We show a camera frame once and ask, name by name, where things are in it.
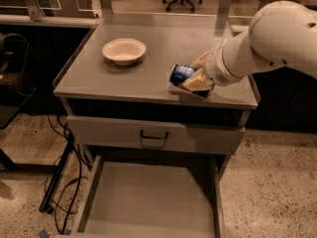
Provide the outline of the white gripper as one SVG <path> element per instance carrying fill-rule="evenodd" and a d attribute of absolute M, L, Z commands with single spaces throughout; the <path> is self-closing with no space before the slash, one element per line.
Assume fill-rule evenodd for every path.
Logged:
<path fill-rule="evenodd" d="M 209 91 L 213 89 L 214 83 L 219 86 L 237 83 L 245 77 L 240 72 L 243 56 L 244 52 L 241 52 L 239 46 L 218 43 L 190 64 L 197 70 L 180 87 L 188 91 Z"/>

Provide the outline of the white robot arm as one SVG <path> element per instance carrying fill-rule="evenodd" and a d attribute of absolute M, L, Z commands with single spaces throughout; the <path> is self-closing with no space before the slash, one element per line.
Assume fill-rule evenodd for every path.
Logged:
<path fill-rule="evenodd" d="M 256 13 L 246 31 L 219 41 L 192 65 L 193 75 L 179 85 L 191 92 L 284 66 L 317 78 L 317 12 L 295 2 L 272 2 Z"/>

